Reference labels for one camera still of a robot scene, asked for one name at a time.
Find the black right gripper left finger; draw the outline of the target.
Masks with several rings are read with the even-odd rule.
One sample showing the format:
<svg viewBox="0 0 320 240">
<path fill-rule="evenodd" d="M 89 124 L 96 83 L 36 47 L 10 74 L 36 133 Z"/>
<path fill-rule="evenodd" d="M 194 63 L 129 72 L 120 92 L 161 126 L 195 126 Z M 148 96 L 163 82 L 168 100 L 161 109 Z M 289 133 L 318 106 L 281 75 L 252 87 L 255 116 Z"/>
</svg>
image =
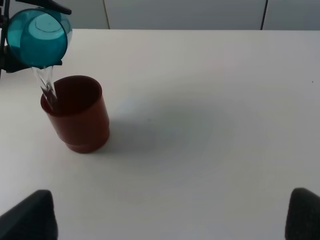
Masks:
<svg viewBox="0 0 320 240">
<path fill-rule="evenodd" d="M 51 191 L 41 189 L 0 216 L 2 240 L 57 240 L 58 224 Z"/>
</svg>

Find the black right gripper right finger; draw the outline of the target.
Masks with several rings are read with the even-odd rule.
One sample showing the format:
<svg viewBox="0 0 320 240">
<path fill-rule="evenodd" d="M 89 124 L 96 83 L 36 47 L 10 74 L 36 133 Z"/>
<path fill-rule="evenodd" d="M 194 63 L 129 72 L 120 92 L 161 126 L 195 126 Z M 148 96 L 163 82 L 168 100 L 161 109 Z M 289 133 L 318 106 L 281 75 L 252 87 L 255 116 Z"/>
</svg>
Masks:
<svg viewBox="0 0 320 240">
<path fill-rule="evenodd" d="M 289 200 L 284 237 L 286 240 L 320 238 L 320 197 L 312 191 L 295 188 Z"/>
</svg>

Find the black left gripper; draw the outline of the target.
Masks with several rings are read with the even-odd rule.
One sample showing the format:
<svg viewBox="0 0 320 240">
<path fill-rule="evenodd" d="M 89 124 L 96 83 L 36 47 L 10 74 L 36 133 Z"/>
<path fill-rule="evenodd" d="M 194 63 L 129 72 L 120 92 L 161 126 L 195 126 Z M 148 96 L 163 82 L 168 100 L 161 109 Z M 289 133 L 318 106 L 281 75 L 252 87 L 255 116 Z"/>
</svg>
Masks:
<svg viewBox="0 0 320 240">
<path fill-rule="evenodd" d="M 6 40 L 8 35 L 8 26 L 10 21 L 10 0 L 0 1 L 0 72 L 16 73 L 30 66 L 21 63 L 15 58 L 10 58 L 7 53 Z M 43 7 L 45 9 L 53 10 L 65 15 L 71 15 L 72 10 L 68 7 L 62 6 L 54 0 L 16 0 L 16 2 Z"/>
</svg>

